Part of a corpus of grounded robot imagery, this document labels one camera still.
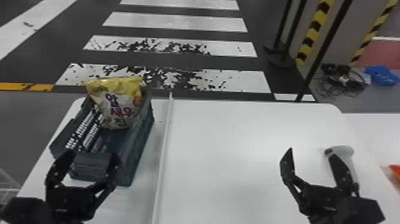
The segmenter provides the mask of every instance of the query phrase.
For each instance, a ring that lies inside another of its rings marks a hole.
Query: yellow line on floor
[[[14,91],[50,91],[54,84],[0,82],[0,90]]]

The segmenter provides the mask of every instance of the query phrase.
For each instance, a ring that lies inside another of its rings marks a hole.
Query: floor marking
[[[294,101],[297,94],[274,94],[276,100]],[[315,99],[312,95],[304,95],[303,102],[314,102]]]
[[[372,38],[374,41],[400,41],[400,38],[394,36],[376,36]]]
[[[114,12],[104,22],[103,26],[247,32],[242,18],[145,13]]]
[[[130,76],[142,76],[144,84],[157,77],[159,89],[271,92],[262,71],[128,67],[105,64],[71,64],[56,85],[81,85],[83,80]]]
[[[50,91],[54,84],[0,82],[0,90],[16,91]]]
[[[120,4],[153,7],[205,8],[209,10],[239,10],[238,3],[230,0],[122,0]]]
[[[44,0],[0,27],[0,60],[77,0]]]
[[[257,57],[251,42],[93,36],[86,50]]]

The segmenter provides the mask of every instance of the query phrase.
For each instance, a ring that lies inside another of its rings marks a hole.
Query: yellow and black striped post
[[[307,57],[311,55],[313,45],[320,36],[320,32],[326,22],[328,12],[334,3],[335,0],[322,0],[318,4],[310,28],[308,29],[308,32],[296,56],[297,66],[305,65]]]
[[[389,17],[390,12],[393,10],[393,8],[395,7],[395,5],[397,4],[398,1],[399,0],[389,0],[389,2],[385,6],[383,13],[375,21],[372,29],[367,33],[364,40],[362,40],[362,44],[358,48],[358,50],[355,52],[353,58],[351,59],[351,61],[349,63],[349,66],[354,67],[356,65],[358,60],[361,58],[361,56],[365,52],[365,49],[367,49],[368,45],[370,44],[372,38],[374,38],[376,36],[376,33],[378,32],[379,28]]]

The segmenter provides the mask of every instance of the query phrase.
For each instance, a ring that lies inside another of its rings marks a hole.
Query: gray plastic crate
[[[77,151],[69,171],[73,179],[100,181],[105,174],[111,153],[117,153],[123,166],[117,175],[117,184],[130,186],[154,123],[151,91],[142,90],[144,103],[135,113],[132,127],[109,130],[101,127],[104,117],[97,105],[87,97],[74,119],[71,119],[50,145],[54,158],[66,150]]]

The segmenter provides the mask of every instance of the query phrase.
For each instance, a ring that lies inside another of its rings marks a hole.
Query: chip bag
[[[113,77],[82,82],[105,117],[103,127],[124,129],[133,124],[142,104],[141,81],[141,77]]]

